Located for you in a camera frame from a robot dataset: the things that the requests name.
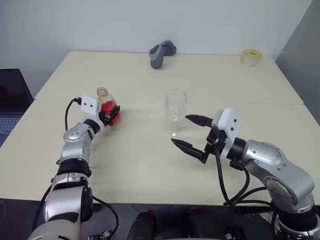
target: black cable wire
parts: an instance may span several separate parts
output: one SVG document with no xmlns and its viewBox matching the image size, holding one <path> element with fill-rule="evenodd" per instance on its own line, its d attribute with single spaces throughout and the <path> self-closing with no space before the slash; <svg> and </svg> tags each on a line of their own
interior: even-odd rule
<svg viewBox="0 0 320 240">
<path fill-rule="evenodd" d="M 37 201 L 32 201 L 32 202 L 33 202 L 33 204 L 35 204 L 35 205 L 37 205 L 37 206 L 40 205 L 40 202 L 37 202 Z"/>
<path fill-rule="evenodd" d="M 225 184 L 224 184 L 224 176 L 222 174 L 222 167 L 221 167 L 219 154 L 220 154 L 219 153 L 219 149 L 216 148 L 215 151 L 214 151 L 214 155 L 215 155 L 215 160 L 216 160 L 216 167 L 217 167 L 217 170 L 218 170 L 219 184 L 220 184 L 220 188 L 221 188 L 221 192 L 222 192 L 223 198 L 225 200 L 225 204 L 229 205 L 230 204 L 230 200 L 228 198 L 227 191 L 226 191 Z"/>
<path fill-rule="evenodd" d="M 265 205 L 272 207 L 271 202 L 262 201 L 262 200 L 242 200 L 242 201 L 237 202 L 236 204 L 265 204 Z"/>
<path fill-rule="evenodd" d="M 116 211 L 107 203 L 105 203 L 104 201 L 100 200 L 99 198 L 96 198 L 95 196 L 92 196 L 94 200 L 96 200 L 97 202 L 101 203 L 102 205 L 104 205 L 105 207 L 107 207 L 108 209 L 111 210 L 111 212 L 113 213 L 114 217 L 115 217 L 115 227 L 113 229 L 113 231 L 110 233 L 110 236 L 107 237 L 107 239 L 111 239 L 111 237 L 116 233 L 118 226 L 119 226 L 119 217 L 118 214 L 116 213 Z"/>
<path fill-rule="evenodd" d="M 64 115 L 64 125 L 65 125 L 65 130 L 68 130 L 68 112 L 69 112 L 69 108 L 71 107 L 72 103 L 76 100 L 76 98 L 72 99 L 68 106 L 65 109 L 65 115 Z"/>
<path fill-rule="evenodd" d="M 242 194 L 245 193 L 245 191 L 248 189 L 249 187 L 249 183 L 250 183 L 250 175 L 249 172 L 246 168 L 243 169 L 244 173 L 245 173 L 245 183 L 243 188 L 233 197 L 230 199 L 230 202 L 233 203 L 235 202 L 239 197 L 242 196 Z"/>
<path fill-rule="evenodd" d="M 81 97 L 75 97 L 74 99 L 72 99 L 68 106 L 66 107 L 65 109 L 65 115 L 64 115 L 64 125 L 65 125 L 65 130 L 67 131 L 68 130 L 68 112 L 69 112 L 69 108 L 71 107 L 72 103 L 73 102 L 76 102 L 78 103 L 79 105 L 81 105 Z"/>
<path fill-rule="evenodd" d="M 277 213 L 273 211 L 272 218 L 271 218 L 271 230 L 272 230 L 272 236 L 274 240 L 278 239 L 278 236 L 275 230 L 276 218 L 277 218 Z"/>
<path fill-rule="evenodd" d="M 250 190 L 250 191 L 247 191 L 245 194 L 243 194 L 238 199 L 236 199 L 233 203 L 237 204 L 238 202 L 240 202 L 241 200 L 245 199 L 249 195 L 251 195 L 253 193 L 256 193 L 258 191 L 262 191 L 262 190 L 267 190 L 267 188 L 265 186 L 262 186 L 262 187 L 257 187 L 257 188 L 254 188 L 254 189 Z"/>
<path fill-rule="evenodd" d="M 36 212 L 35 212 L 35 215 L 33 218 L 33 222 L 32 222 L 32 232 L 37 228 L 39 215 L 40 215 L 42 207 L 44 206 L 45 200 L 50 192 L 50 189 L 51 189 L 51 185 L 45 191 L 44 195 L 41 198 L 40 204 L 38 205 L 38 207 L 36 209 Z"/>
</svg>

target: plastic bottle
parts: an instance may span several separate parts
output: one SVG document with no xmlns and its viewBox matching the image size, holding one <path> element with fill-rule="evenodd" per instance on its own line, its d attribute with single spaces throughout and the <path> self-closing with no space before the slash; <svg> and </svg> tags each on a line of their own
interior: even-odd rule
<svg viewBox="0 0 320 240">
<path fill-rule="evenodd" d="M 107 115 L 110 115 L 112 111 L 117 107 L 117 102 L 115 98 L 105 89 L 103 86 L 96 89 L 96 94 L 101 100 L 101 110 L 104 111 Z M 114 119 L 113 123 L 116 123 L 120 117 L 118 114 Z"/>
</svg>

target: clear tape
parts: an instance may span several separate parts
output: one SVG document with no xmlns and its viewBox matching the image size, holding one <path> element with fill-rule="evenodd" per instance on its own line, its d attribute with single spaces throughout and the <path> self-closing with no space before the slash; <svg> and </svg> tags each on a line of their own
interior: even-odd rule
<svg viewBox="0 0 320 240">
<path fill-rule="evenodd" d="M 247 67 L 255 67 L 260 64 L 262 56 L 258 50 L 246 49 L 240 57 L 240 62 Z"/>
</svg>

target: laptop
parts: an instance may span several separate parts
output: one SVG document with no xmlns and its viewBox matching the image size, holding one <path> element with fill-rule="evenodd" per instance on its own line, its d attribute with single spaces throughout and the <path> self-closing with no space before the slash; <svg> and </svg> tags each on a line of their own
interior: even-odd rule
<svg viewBox="0 0 320 240">
<path fill-rule="evenodd" d="M 0 69 L 0 147 L 33 100 L 19 69 Z"/>
</svg>

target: robotic arm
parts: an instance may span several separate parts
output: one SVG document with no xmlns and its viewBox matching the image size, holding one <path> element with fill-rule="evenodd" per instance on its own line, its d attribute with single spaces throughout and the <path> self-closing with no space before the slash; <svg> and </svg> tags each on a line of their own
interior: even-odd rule
<svg viewBox="0 0 320 240">
<path fill-rule="evenodd" d="M 45 223 L 37 227 L 28 240 L 77 240 L 80 224 L 93 214 L 93 194 L 88 187 L 90 145 L 99 131 L 112 125 L 120 106 L 110 116 L 101 111 L 101 102 L 96 97 L 83 96 L 79 104 L 84 122 L 63 135 L 59 169 L 44 205 Z"/>
<path fill-rule="evenodd" d="M 314 182 L 308 173 L 291 163 L 275 145 L 236 137 L 239 120 L 232 108 L 218 111 L 213 119 L 199 115 L 186 118 L 211 130 L 204 152 L 172 139 L 178 148 L 204 164 L 209 154 L 218 153 L 221 160 L 231 160 L 231 167 L 246 168 L 268 190 L 282 232 L 293 239 L 320 239 L 320 218 L 312 195 Z"/>
</svg>

